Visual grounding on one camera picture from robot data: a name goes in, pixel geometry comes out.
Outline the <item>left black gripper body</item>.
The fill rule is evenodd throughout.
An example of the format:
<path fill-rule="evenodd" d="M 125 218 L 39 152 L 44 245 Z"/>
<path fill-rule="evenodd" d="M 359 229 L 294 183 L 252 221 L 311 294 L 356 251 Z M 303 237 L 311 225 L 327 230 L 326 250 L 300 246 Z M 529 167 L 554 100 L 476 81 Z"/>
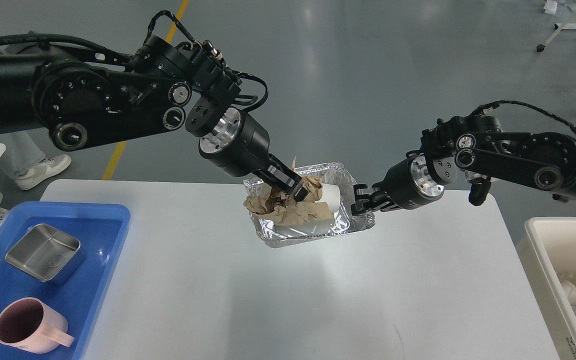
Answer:
<path fill-rule="evenodd" d="M 272 177 L 269 169 L 277 170 L 278 166 L 271 160 L 269 147 L 267 130 L 249 113 L 235 107 L 229 107 L 198 143 L 201 157 L 232 177 Z"/>

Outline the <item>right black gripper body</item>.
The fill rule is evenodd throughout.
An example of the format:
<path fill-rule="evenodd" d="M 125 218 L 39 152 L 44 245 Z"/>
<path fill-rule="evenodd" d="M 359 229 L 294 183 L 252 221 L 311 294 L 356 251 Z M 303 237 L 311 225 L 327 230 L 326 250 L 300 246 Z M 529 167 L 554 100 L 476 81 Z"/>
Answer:
<path fill-rule="evenodd" d="M 392 166 L 374 184 L 380 212 L 415 210 L 443 198 L 444 186 L 433 180 L 423 153 L 414 152 Z"/>

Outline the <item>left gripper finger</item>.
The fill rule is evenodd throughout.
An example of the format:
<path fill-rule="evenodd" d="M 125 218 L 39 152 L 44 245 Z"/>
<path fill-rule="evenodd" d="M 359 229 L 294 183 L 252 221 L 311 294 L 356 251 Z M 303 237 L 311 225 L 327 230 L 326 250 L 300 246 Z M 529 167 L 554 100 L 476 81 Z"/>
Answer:
<path fill-rule="evenodd" d="M 269 153 L 268 156 L 269 162 L 267 166 L 257 171 L 257 177 L 270 187 L 290 196 L 295 201 L 304 201 L 309 192 L 304 187 L 302 176 L 286 166 L 272 153 Z"/>

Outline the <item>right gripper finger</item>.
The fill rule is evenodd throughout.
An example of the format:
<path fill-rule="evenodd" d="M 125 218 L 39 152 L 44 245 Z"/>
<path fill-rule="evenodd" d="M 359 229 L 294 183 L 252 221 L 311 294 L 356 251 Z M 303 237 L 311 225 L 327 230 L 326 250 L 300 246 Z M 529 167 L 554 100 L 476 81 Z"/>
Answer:
<path fill-rule="evenodd" d="M 350 205 L 352 216 L 363 215 L 367 212 L 387 212 L 394 208 L 391 196 L 379 186 L 368 187 L 366 184 L 354 184 L 353 198 L 354 203 Z"/>

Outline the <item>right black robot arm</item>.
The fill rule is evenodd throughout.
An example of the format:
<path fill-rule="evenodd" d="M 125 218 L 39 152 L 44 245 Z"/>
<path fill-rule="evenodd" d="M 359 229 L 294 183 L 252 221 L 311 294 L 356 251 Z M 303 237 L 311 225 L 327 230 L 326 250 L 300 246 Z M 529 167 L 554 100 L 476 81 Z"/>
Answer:
<path fill-rule="evenodd" d="M 505 132 L 489 112 L 501 105 L 519 105 L 566 125 L 558 132 Z M 494 180 L 550 193 L 556 201 L 576 199 L 576 125 L 540 107 L 518 100 L 498 100 L 476 107 L 467 116 L 438 119 L 425 129 L 420 148 L 391 167 L 384 180 L 353 187 L 352 214 L 414 210 L 438 201 L 445 187 L 464 173 L 470 184 L 469 203 L 487 199 Z"/>

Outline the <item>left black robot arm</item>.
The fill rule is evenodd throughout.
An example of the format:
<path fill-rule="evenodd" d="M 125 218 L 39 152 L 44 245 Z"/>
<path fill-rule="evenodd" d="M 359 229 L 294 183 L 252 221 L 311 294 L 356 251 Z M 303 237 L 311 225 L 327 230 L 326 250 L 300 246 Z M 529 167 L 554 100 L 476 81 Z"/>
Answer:
<path fill-rule="evenodd" d="M 44 127 L 73 152 L 185 128 L 199 154 L 232 177 L 254 174 L 301 201 L 302 177 L 269 151 L 250 112 L 268 97 L 243 95 L 262 84 L 199 42 L 167 10 L 157 12 L 135 54 L 70 35 L 0 36 L 0 134 Z"/>

